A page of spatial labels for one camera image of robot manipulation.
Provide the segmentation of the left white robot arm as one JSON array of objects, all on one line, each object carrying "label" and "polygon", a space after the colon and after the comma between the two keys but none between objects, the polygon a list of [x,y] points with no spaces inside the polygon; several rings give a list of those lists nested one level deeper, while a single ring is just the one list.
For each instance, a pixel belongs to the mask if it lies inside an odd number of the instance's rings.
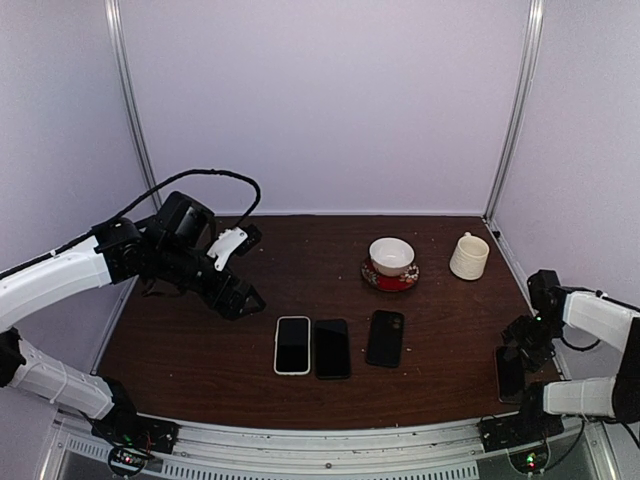
[{"label": "left white robot arm", "polygon": [[78,293],[133,277],[160,280],[178,292],[193,292],[227,320],[261,312],[257,290],[228,268],[234,254],[259,242],[254,227],[223,231],[207,249],[196,244],[200,226],[168,227],[159,220],[116,223],[92,229],[67,250],[52,251],[23,269],[1,275],[1,384],[21,388],[76,409],[123,444],[144,433],[142,419],[117,382],[83,373],[36,349],[16,329],[23,318]]}]

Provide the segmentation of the black phone edge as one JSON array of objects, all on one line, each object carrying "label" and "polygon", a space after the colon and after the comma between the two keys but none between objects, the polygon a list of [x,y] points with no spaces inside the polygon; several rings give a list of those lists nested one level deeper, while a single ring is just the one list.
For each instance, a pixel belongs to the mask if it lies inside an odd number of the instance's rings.
[{"label": "black phone edge", "polygon": [[500,346],[494,354],[498,399],[501,403],[519,405],[526,387],[525,369],[516,348]]}]

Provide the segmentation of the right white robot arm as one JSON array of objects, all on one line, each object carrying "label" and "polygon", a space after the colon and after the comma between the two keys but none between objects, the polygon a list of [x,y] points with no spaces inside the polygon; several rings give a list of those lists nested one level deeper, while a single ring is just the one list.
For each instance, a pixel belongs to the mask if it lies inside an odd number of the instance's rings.
[{"label": "right white robot arm", "polygon": [[[532,313],[521,315],[501,333],[494,353],[499,399],[519,407],[512,430],[519,440],[535,440],[563,416],[614,423],[639,421],[639,308],[602,290],[566,286],[554,270],[541,269],[527,280]],[[526,382],[556,354],[555,344],[576,353],[605,345],[618,352],[609,376]]]}]

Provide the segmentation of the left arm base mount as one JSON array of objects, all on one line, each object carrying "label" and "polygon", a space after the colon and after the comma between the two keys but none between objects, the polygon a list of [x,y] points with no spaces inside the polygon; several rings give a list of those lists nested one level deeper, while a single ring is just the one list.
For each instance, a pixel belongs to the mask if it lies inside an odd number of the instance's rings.
[{"label": "left arm base mount", "polygon": [[146,467],[158,463],[158,454],[171,454],[177,441],[176,423],[135,416],[129,420],[86,418],[91,433],[105,440],[111,449],[107,466],[118,477],[132,478]]}]

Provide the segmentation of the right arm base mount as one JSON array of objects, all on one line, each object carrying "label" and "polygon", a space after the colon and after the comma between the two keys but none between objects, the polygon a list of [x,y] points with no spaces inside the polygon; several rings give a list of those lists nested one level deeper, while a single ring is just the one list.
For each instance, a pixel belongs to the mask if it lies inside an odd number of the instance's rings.
[{"label": "right arm base mount", "polygon": [[549,440],[564,432],[558,416],[544,416],[527,423],[520,414],[482,418],[478,423],[485,453],[505,451],[519,474],[542,474],[551,466]]}]

